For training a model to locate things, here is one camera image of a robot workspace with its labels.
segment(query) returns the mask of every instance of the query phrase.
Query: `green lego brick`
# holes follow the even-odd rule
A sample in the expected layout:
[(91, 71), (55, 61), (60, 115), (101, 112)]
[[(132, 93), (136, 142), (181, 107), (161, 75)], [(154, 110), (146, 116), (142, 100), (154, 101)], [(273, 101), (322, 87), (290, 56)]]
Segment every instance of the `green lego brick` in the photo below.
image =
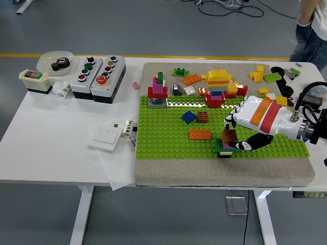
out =
[(190, 72), (182, 68), (175, 68), (172, 73), (172, 76), (179, 77), (179, 78), (187, 78), (189, 75)]
[(216, 139), (215, 141), (216, 152), (239, 152), (239, 149), (224, 149), (223, 142), (221, 139)]
[(158, 84), (163, 84), (164, 83), (164, 74), (159, 71), (158, 72)]
[(277, 72), (272, 73), (272, 74), (268, 74), (268, 75), (264, 75), (264, 80), (267, 83), (278, 81), (280, 79), (282, 79), (282, 77)]
[[(216, 138), (221, 138), (224, 118), (244, 99), (226, 99), (221, 108), (210, 109), (202, 96), (169, 96), (167, 109), (149, 109), (148, 97), (142, 95), (139, 104), (137, 159), (188, 159), (216, 158)], [(188, 125), (182, 115), (192, 110), (206, 111), (210, 120), (206, 124), (193, 121)], [(210, 129), (212, 140), (189, 140), (190, 129)], [(254, 130), (237, 125), (239, 141), (256, 134)], [(274, 142), (255, 151), (233, 153), (231, 158), (288, 158), (309, 157), (303, 141), (288, 139), (284, 135), (274, 136)]]
[(293, 73), (295, 73), (297, 76), (300, 75), (301, 71), (297, 70), (297, 69), (294, 69), (294, 68), (291, 68), (290, 69)]

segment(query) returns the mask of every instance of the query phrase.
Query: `white bowl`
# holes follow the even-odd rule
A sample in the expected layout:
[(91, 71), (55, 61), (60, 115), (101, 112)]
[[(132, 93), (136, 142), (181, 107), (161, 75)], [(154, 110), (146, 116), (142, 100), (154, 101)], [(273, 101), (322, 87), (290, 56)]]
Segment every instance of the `white bowl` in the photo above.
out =
[[(56, 62), (61, 57), (67, 57), (70, 62), (70, 66), (58, 71), (52, 70), (51, 64)], [(74, 55), (67, 51), (53, 51), (42, 55), (36, 64), (36, 69), (41, 73), (48, 73), (49, 76), (61, 76), (69, 72), (72, 68)]]

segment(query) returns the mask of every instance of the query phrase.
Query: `bracelet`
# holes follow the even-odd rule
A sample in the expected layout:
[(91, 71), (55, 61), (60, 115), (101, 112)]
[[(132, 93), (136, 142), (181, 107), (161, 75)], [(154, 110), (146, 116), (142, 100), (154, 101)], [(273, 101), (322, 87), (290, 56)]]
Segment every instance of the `bracelet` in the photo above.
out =
[(299, 18), (300, 18), (300, 16), (298, 16), (298, 18), (296, 19), (296, 22), (300, 27), (307, 27), (307, 26), (311, 25), (311, 23), (312, 23), (312, 20), (310, 20), (310, 22), (307, 24), (301, 24), (300, 21), (298, 21)]

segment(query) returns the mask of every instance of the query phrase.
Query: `jeans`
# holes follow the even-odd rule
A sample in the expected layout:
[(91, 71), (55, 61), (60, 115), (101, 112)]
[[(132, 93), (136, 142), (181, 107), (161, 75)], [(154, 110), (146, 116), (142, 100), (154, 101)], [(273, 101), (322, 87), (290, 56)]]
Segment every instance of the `jeans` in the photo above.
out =
[(290, 61), (313, 63), (323, 74), (327, 68), (327, 41), (319, 38), (311, 26), (297, 25), (295, 34), (297, 46)]

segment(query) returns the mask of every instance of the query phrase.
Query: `yellow floor line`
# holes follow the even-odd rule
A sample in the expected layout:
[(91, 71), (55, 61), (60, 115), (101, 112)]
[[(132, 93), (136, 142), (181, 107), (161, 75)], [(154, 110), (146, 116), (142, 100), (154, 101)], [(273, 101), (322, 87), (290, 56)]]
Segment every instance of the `yellow floor line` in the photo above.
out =
[[(41, 57), (42, 54), (0, 54), (0, 57), (21, 57), (34, 58)], [(107, 55), (90, 55), (76, 54), (75, 56), (107, 56)], [(198, 60), (255, 60), (255, 61), (289, 61), (289, 58), (276, 57), (242, 57), (242, 56), (175, 56), (175, 55), (117, 55), (132, 58), (168, 58), (168, 59), (198, 59)]]

